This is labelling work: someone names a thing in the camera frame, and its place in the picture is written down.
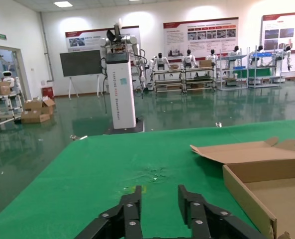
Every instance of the black monitor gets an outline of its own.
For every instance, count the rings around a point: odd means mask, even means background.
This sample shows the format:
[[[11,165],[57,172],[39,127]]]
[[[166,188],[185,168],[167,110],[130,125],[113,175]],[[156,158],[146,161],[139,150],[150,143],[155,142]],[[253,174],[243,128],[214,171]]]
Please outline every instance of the black monitor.
[[[64,77],[102,73],[99,50],[61,53],[60,58]]]

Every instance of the black robotic claw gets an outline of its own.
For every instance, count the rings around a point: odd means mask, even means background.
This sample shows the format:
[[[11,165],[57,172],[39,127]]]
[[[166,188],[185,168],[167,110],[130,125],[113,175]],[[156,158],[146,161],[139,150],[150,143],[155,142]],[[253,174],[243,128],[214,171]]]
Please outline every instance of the black robotic claw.
[[[122,196],[119,204],[99,215],[75,239],[142,239],[141,186]],[[206,202],[201,194],[178,186],[178,202],[184,223],[192,230],[184,239],[266,239],[230,212]]]

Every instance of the green table surface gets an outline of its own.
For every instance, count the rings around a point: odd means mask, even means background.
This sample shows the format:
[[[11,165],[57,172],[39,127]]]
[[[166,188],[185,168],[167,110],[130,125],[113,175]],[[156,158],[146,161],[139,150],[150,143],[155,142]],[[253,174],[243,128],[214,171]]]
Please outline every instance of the green table surface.
[[[189,237],[177,187],[201,193],[253,226],[223,184],[222,165],[192,153],[208,146],[295,138],[295,120],[93,136],[72,142],[0,213],[0,239],[72,239],[120,197],[143,186],[145,238]]]
[[[238,74],[238,78],[246,78],[247,77],[247,69],[244,70],[235,70],[232,72],[233,74]],[[255,76],[255,69],[249,69],[249,77]],[[271,76],[270,68],[258,68],[257,77],[268,77]]]

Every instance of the ceiling light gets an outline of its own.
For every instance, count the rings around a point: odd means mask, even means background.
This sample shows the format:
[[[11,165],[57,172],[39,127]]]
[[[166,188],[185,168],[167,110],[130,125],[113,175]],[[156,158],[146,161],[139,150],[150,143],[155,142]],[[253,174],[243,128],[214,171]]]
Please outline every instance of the ceiling light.
[[[58,2],[54,2],[53,4],[57,5],[58,7],[71,7],[71,6],[73,6],[68,1],[58,1]]]

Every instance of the doorway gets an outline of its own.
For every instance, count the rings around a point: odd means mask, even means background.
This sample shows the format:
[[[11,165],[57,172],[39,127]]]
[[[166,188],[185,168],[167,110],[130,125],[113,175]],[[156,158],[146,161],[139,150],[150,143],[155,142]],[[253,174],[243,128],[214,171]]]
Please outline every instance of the doorway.
[[[0,80],[3,78],[2,73],[4,71],[11,71],[14,78],[19,78],[23,98],[26,100],[30,98],[30,92],[26,90],[29,89],[28,85],[25,83],[27,82],[27,78],[25,72],[22,72],[21,69],[24,69],[21,50],[0,46]]]

